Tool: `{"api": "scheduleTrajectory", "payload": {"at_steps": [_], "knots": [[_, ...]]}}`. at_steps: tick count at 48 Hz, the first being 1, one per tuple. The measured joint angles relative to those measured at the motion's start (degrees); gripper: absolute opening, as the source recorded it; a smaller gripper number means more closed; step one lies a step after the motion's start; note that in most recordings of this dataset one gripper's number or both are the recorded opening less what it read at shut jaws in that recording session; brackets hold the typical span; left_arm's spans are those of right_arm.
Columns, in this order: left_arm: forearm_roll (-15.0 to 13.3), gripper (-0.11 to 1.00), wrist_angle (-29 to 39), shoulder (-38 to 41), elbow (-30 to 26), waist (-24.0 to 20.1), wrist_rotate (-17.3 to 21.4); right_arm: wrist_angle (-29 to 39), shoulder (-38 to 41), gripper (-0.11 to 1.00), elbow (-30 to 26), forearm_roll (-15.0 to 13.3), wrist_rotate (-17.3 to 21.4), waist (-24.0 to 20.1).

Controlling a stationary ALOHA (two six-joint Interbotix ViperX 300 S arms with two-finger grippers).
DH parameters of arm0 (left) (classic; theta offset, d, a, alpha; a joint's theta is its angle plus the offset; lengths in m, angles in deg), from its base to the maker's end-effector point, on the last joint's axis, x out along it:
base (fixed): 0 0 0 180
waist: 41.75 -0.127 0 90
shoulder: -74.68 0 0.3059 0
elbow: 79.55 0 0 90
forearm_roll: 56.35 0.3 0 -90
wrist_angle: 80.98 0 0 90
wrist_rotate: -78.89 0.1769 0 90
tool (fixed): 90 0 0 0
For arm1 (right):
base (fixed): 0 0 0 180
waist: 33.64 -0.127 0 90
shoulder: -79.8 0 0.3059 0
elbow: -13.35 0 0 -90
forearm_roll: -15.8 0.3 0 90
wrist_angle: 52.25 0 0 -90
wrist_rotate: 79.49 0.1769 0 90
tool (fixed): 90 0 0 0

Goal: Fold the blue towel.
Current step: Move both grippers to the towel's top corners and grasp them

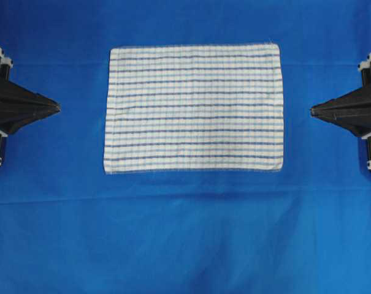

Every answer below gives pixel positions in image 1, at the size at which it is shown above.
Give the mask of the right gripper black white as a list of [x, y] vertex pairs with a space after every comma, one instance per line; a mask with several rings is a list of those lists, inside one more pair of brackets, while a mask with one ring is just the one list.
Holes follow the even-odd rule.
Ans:
[[359, 65], [363, 87], [315, 105], [311, 116], [335, 124], [361, 137], [367, 145], [367, 169], [371, 172], [371, 110], [338, 110], [371, 107], [371, 53]]

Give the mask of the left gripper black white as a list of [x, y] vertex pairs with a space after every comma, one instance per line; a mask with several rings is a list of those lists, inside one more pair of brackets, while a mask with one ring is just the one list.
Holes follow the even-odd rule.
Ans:
[[6, 139], [22, 127], [60, 112], [60, 104], [39, 93], [27, 90], [9, 81], [13, 61], [0, 47], [0, 100], [3, 102], [34, 104], [49, 107], [28, 109], [18, 113], [3, 113], [0, 116], [0, 167], [4, 161]]

